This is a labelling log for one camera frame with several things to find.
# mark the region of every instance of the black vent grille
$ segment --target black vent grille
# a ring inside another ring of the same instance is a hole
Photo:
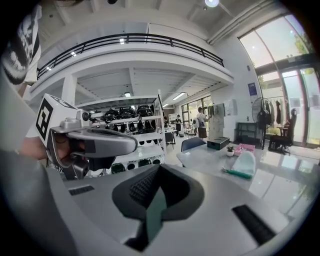
[[[232,211],[260,246],[276,235],[248,206],[237,206]]]
[[[94,190],[94,187],[91,185],[86,185],[86,186],[82,186],[82,187],[71,188],[71,189],[69,189],[69,193],[71,196],[75,196],[75,195],[89,192],[91,190]]]

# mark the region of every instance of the blue sign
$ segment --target blue sign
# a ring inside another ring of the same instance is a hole
[[[258,95],[256,84],[254,82],[248,83],[250,96]]]

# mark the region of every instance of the black helmet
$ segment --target black helmet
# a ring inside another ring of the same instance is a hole
[[[128,118],[134,118],[136,117],[136,112],[131,107],[128,108],[120,108],[119,111],[121,119],[128,119]]]
[[[119,112],[110,108],[109,111],[105,112],[104,118],[106,123],[110,123],[113,120],[119,119]]]
[[[141,117],[151,117],[153,115],[151,108],[148,105],[140,105],[136,113]]]

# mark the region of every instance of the pink box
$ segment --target pink box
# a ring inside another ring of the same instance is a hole
[[[256,148],[255,145],[249,145],[249,144],[242,144],[241,143],[236,147],[236,149],[234,151],[234,155],[235,156],[240,156],[241,153],[244,152],[244,151],[249,151],[252,154],[254,154],[255,153],[255,148]]]

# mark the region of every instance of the potted plant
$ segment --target potted plant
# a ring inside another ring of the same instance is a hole
[[[235,148],[233,146],[227,146],[226,147],[226,155],[228,157],[232,157],[235,153]]]

